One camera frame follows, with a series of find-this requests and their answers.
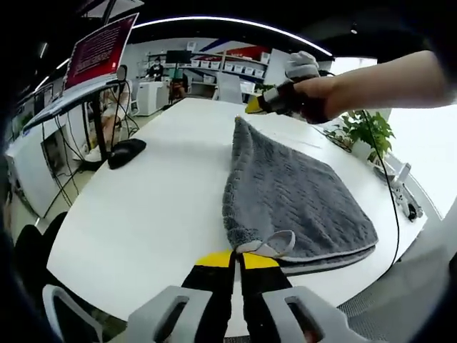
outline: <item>yellow tape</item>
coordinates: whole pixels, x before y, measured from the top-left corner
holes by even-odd
[[[243,257],[246,269],[279,267],[278,262],[270,257],[263,257],[251,253],[244,253]]]
[[[213,252],[199,259],[196,266],[207,267],[228,267],[230,262],[231,250],[225,252]]]

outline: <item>human hand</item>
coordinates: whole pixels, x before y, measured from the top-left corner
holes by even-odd
[[[297,82],[293,85],[298,94],[304,94],[318,106],[303,106],[300,108],[301,116],[309,123],[323,122],[335,119],[340,113],[335,100],[336,77],[324,76]]]

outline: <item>ceiling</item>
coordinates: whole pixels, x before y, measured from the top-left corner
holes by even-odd
[[[301,9],[296,9],[292,7],[292,3],[287,6],[275,4],[272,8],[266,8],[258,2],[254,3],[255,6],[223,4],[219,7],[213,1],[211,3],[200,1],[199,4],[193,1],[191,4],[180,3],[178,6],[158,6],[156,1],[144,0],[144,2],[142,7],[120,16],[139,11],[137,24],[155,19],[191,15],[245,19],[302,36],[330,51],[334,56],[369,56],[379,61],[395,59],[424,47],[423,38],[408,29],[397,11],[385,6],[377,6],[373,2],[368,5],[368,1],[348,0],[343,1],[343,4],[331,6],[328,2],[322,4],[317,2],[313,3],[312,9],[303,4]],[[357,34],[351,33],[354,23]],[[54,28],[46,32],[44,41],[49,43],[49,47],[43,59],[40,60],[35,84],[53,72],[56,66],[70,55],[74,42],[100,25],[100,19],[84,17],[75,20],[72,30],[65,33],[65,39],[62,39],[58,29]],[[314,48],[282,34],[221,21],[175,21],[145,26],[134,29],[129,42],[139,43],[183,36],[245,41],[288,52],[306,50],[314,54],[318,60],[329,59],[327,55]],[[60,75],[52,74],[52,78],[58,76]]]

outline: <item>human arm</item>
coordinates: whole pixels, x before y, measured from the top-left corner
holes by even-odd
[[[329,119],[351,109],[445,106],[454,96],[431,51],[335,77],[305,80],[297,83],[295,89],[311,98],[324,99],[324,114]]]

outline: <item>ceiling light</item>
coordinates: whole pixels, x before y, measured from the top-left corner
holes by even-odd
[[[48,44],[47,44],[47,43],[44,43],[44,44],[43,44],[43,47],[41,48],[40,59],[43,58],[44,52],[46,51],[46,48],[47,48],[47,47],[48,47]]]
[[[357,24],[356,24],[356,23],[352,24],[352,26],[351,26],[351,33],[352,33],[352,34],[357,34],[357,33],[358,33],[358,32],[357,32]]]
[[[223,17],[220,17],[220,16],[180,16],[180,17],[176,17],[176,18],[159,19],[159,20],[149,21],[147,23],[137,24],[137,25],[135,25],[133,27],[133,29],[139,29],[140,27],[153,25],[153,24],[162,24],[162,23],[168,23],[168,22],[171,22],[171,21],[184,21],[184,20],[218,20],[218,21],[230,21],[232,23],[239,23],[239,24],[257,26],[257,27],[260,27],[262,29],[267,29],[267,30],[270,30],[270,31],[277,32],[279,34],[283,34],[285,36],[289,36],[289,37],[291,37],[293,39],[296,39],[297,41],[300,41],[302,43],[308,44],[309,46],[312,46],[313,48],[319,50],[320,52],[323,52],[325,55],[333,56],[329,51],[321,48],[320,46],[315,45],[314,43],[311,43],[310,41],[307,41],[304,38],[301,38],[300,36],[297,36],[295,34],[291,34],[290,32],[287,32],[287,31],[283,31],[283,30],[277,29],[276,27],[272,27],[272,26],[268,26],[268,25],[265,25],[265,24],[256,23],[255,21],[243,20],[243,19],[223,18]]]
[[[43,83],[46,82],[47,79],[49,79],[49,75],[46,76],[46,77],[43,79],[43,81],[39,83],[38,86],[36,86],[36,88],[35,88],[35,90],[34,90],[34,93],[36,93],[36,91],[38,91],[39,88],[40,88],[41,86],[43,86]]]
[[[56,70],[57,70],[57,69],[60,69],[61,67],[63,67],[69,60],[70,60],[70,59],[66,59],[65,61],[63,61],[62,63],[60,63],[60,64],[57,66]]]

